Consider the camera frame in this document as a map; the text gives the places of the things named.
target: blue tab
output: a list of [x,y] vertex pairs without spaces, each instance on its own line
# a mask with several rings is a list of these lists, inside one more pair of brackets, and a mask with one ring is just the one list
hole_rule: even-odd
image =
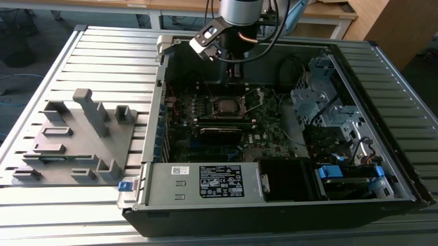
[[122,181],[119,182],[119,191],[132,191],[134,182]]
[[318,169],[319,177],[326,178],[326,173],[322,168]]
[[378,174],[379,177],[385,176],[385,171],[383,171],[383,168],[381,166],[375,167],[375,171],[377,171],[377,174]]
[[322,166],[322,168],[318,169],[318,173],[319,173],[320,178],[342,178],[343,177],[341,167],[338,165]]

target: circuit board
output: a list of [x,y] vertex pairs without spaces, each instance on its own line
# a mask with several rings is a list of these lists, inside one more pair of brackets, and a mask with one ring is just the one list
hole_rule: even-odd
[[272,89],[236,85],[220,90],[200,83],[170,87],[170,162],[252,162],[292,155]]

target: white sticker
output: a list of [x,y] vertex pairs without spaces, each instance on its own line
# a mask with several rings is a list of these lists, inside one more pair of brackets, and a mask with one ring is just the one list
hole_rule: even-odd
[[172,174],[188,174],[188,167],[172,167]]
[[143,5],[143,4],[128,4],[128,7],[146,8],[146,5]]

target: slotted metal table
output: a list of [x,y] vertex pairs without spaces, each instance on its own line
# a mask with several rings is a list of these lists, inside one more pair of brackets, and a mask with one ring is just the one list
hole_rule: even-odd
[[[139,111],[126,175],[139,174],[159,66],[155,44],[162,34],[194,35],[192,32],[108,27],[79,27],[73,31],[0,148],[1,245],[256,245],[278,241],[299,241],[308,245],[370,245],[382,242],[419,245],[430,244],[438,239],[437,205],[414,214],[393,216],[349,230],[144,238],[127,223],[118,209],[116,187],[9,187],[11,173],[15,167],[23,165],[21,155],[31,148],[45,120],[43,113],[39,113],[44,102],[69,100],[76,88],[93,90],[92,99],[101,101],[107,109],[114,109],[123,103]],[[433,195],[437,195],[438,120],[381,49],[367,42],[308,38],[287,40],[339,46],[425,184]],[[65,105],[79,107],[71,100]]]

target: power supply label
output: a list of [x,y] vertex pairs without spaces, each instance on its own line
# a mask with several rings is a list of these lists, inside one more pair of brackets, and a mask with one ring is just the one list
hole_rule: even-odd
[[240,166],[200,166],[199,195],[203,198],[244,197]]

